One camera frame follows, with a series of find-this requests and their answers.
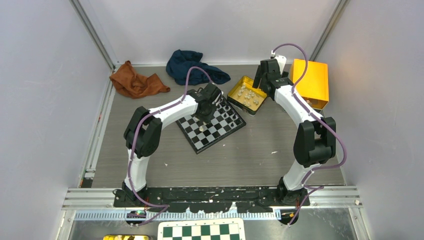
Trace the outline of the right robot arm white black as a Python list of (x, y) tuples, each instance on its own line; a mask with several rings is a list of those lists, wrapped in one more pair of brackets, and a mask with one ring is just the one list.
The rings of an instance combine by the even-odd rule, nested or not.
[(293, 145), (294, 162), (280, 178), (276, 197), (283, 205), (291, 205), (307, 194), (304, 187), (313, 168), (320, 167), (336, 155), (336, 122), (323, 117), (311, 108), (294, 88), (293, 82), (283, 77), (281, 60), (261, 60), (253, 81), (274, 102), (280, 105), (293, 120), (297, 132)]

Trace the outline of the gold tin tray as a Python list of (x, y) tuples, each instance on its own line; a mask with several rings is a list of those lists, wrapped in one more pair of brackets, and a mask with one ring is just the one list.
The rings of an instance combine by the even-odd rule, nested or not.
[(250, 116), (255, 116), (268, 95), (260, 88), (253, 88), (254, 80), (243, 76), (227, 94), (227, 101)]

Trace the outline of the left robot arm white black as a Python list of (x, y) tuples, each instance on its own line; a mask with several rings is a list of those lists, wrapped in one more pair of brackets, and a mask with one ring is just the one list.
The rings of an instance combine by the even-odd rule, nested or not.
[(191, 115), (205, 123), (209, 122), (222, 95), (215, 84), (208, 83), (202, 89), (188, 90), (165, 105), (150, 109), (141, 106), (135, 110), (123, 134), (128, 150), (128, 167), (122, 190), (129, 203), (138, 207), (146, 200), (147, 167), (151, 155), (159, 146), (162, 130)]

